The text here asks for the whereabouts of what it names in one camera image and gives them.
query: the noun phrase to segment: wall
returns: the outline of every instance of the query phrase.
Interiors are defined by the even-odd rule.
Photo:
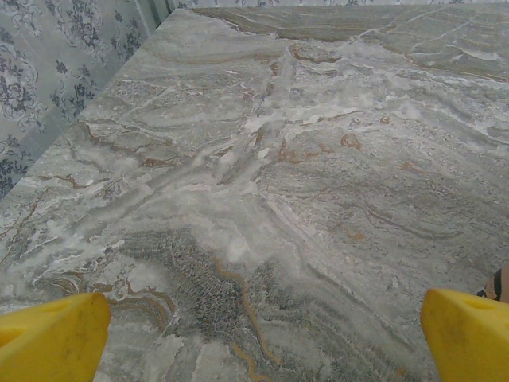
[[[0,199],[169,12],[168,0],[0,0]]]

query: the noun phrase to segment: gray marble surface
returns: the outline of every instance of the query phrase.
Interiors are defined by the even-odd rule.
[[[178,10],[0,204],[0,312],[98,290],[97,381],[436,380],[507,260],[509,6]]]

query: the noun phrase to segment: marble slab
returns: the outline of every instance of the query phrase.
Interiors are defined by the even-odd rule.
[[[509,6],[178,10],[0,204],[0,313],[101,291],[97,381],[437,374],[507,261]]]

